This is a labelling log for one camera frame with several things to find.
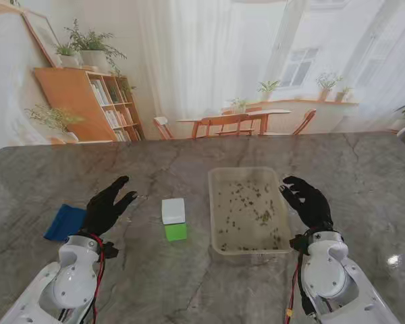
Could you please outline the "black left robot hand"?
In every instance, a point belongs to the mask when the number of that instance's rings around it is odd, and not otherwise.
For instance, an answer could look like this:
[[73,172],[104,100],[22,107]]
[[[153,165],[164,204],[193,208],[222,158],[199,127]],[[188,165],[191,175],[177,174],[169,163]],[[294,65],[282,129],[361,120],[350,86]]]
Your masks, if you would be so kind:
[[119,191],[129,180],[127,175],[123,175],[90,199],[86,206],[86,217],[78,234],[100,237],[115,225],[128,206],[138,197],[136,191],[130,191],[115,202]]

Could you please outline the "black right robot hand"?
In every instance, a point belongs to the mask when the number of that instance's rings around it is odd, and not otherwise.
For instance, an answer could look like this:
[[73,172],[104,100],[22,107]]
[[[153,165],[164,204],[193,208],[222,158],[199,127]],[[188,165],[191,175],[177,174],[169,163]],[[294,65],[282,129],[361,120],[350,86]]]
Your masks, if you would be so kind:
[[309,229],[333,229],[330,206],[320,190],[291,175],[283,179],[279,191]]

